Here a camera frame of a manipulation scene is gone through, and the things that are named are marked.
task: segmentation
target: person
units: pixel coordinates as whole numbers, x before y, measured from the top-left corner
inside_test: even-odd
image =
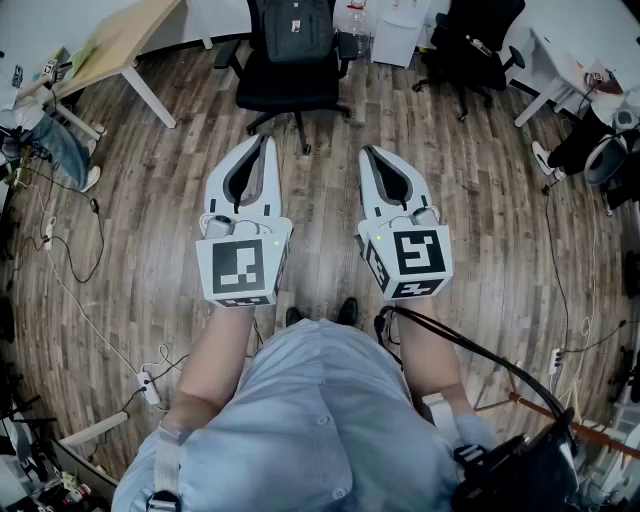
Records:
[[[429,298],[401,305],[436,317]],[[453,449],[494,447],[467,400],[456,353],[398,318],[402,371],[354,328],[357,309],[347,299],[333,323],[290,308],[287,328],[242,372],[254,308],[214,308],[169,412],[126,471],[112,510],[146,509],[156,447],[167,432],[188,436],[179,448],[183,512],[450,510],[460,483]],[[457,442],[429,422],[422,397],[433,393],[451,407]]]
[[[36,92],[40,87],[52,80],[50,75],[42,74],[37,80],[23,85],[23,74],[20,66],[10,72],[6,63],[0,60],[0,126],[8,130],[20,127],[30,131],[28,142],[37,142],[47,149],[53,160],[60,162],[61,167],[74,181],[77,190],[86,192],[100,179],[100,167],[89,169],[91,154],[95,149],[95,141],[84,147],[71,132],[58,121],[45,114],[42,103]]]
[[[580,122],[553,151],[545,150],[538,141],[534,141],[531,148],[540,170],[546,176],[553,174],[558,181],[584,171],[591,151],[600,140],[616,133],[614,118],[623,106],[640,112],[640,86],[624,95],[603,93],[596,96]]]

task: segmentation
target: wooden desk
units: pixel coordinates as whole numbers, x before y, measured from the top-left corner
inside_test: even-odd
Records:
[[[168,128],[175,127],[175,119],[140,78],[132,64],[144,44],[180,1],[140,0],[102,20],[92,34],[97,42],[96,49],[71,80],[63,80],[54,86],[58,100],[120,73]],[[190,16],[201,30],[205,47],[211,48],[211,39],[206,33],[206,27],[202,25],[197,0],[186,0],[186,2]],[[57,110],[95,140],[100,138],[95,130],[62,105],[58,104]]]

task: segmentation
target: white cable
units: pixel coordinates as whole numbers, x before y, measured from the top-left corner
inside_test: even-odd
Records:
[[[60,283],[60,286],[62,286],[65,289],[65,291],[73,299],[73,302],[76,303],[76,306],[78,306],[78,309],[80,310],[80,314],[82,315],[82,318],[84,318],[89,323],[89,325],[93,328],[93,330],[96,332],[96,334],[102,339],[102,341],[104,341],[118,355],[118,357],[120,359],[122,359],[122,362],[127,365],[127,367],[131,370],[131,373],[133,373],[137,377],[138,372],[136,372],[135,368],[133,366],[131,366],[131,363],[129,363],[129,361],[127,361],[127,359],[118,351],[118,349],[116,347],[114,347],[111,343],[109,343],[109,340],[107,340],[107,338],[105,338],[100,333],[98,328],[95,325],[93,325],[93,322],[91,320],[89,320],[87,315],[84,314],[84,310],[82,309],[82,306],[78,302],[78,299],[75,298],[75,296],[73,295],[73,293],[71,293],[69,288],[67,288],[64,285],[64,283],[62,282],[62,279],[60,278],[60,274],[58,274],[58,271],[56,270],[56,266],[53,264],[53,260],[51,259],[51,254],[49,254],[49,251],[45,251],[45,252],[47,253],[47,258],[49,258],[49,263],[51,263],[51,268],[53,269],[53,273],[58,278],[58,282]]]

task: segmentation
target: white desk leg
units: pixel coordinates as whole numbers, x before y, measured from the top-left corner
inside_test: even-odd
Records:
[[[69,437],[65,437],[60,441],[60,444],[64,446],[77,446],[85,443],[95,437],[98,437],[100,434],[104,434],[107,430],[111,430],[116,425],[120,425],[120,423],[127,421],[128,418],[129,415],[126,412],[120,411],[113,416],[109,416],[106,420],[102,420],[101,422],[91,425],[80,432],[76,432]]]
[[[155,94],[149,89],[149,86],[144,83],[144,80],[140,77],[140,75],[133,69],[131,66],[125,68],[121,71],[122,76],[127,79],[127,82],[131,84],[136,92],[142,96],[142,99],[146,102],[147,105],[151,107],[156,115],[162,119],[162,122],[167,125],[167,128],[175,128],[176,120],[173,118],[171,114],[164,108],[164,105],[160,103],[160,100],[156,97]]]
[[[560,112],[567,103],[569,103],[575,97],[575,91],[572,87],[564,85],[562,94],[556,100],[556,106],[553,107],[553,111],[557,114]]]
[[[531,102],[525,111],[518,116],[516,119],[516,126],[520,128],[524,123],[526,123],[533,114],[535,114],[542,105],[544,105],[549,98],[551,98],[557,91],[560,86],[562,86],[564,82],[560,78],[554,78],[552,82],[546,87],[544,91],[542,91],[538,97]]]
[[[58,103],[56,105],[56,110],[60,113],[62,117],[67,119],[70,123],[75,124],[83,132],[89,135],[89,137],[91,137],[94,140],[100,140],[100,134],[97,131],[95,131],[93,128],[91,128],[91,126],[85,123],[78,116],[74,115],[73,112],[71,112],[67,107]]]
[[[202,16],[202,12],[200,11],[198,0],[187,0],[187,7],[189,9],[189,16],[193,20],[194,25],[197,27],[198,32],[200,32],[202,44],[204,44],[204,47],[207,50],[211,50],[211,48],[213,48],[213,45],[211,44],[211,37],[209,37],[209,30],[207,29],[207,25],[203,21],[204,18]]]

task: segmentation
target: black backpack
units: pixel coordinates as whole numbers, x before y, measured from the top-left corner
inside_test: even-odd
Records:
[[[327,0],[266,0],[262,28],[269,60],[303,64],[323,60],[333,46]]]

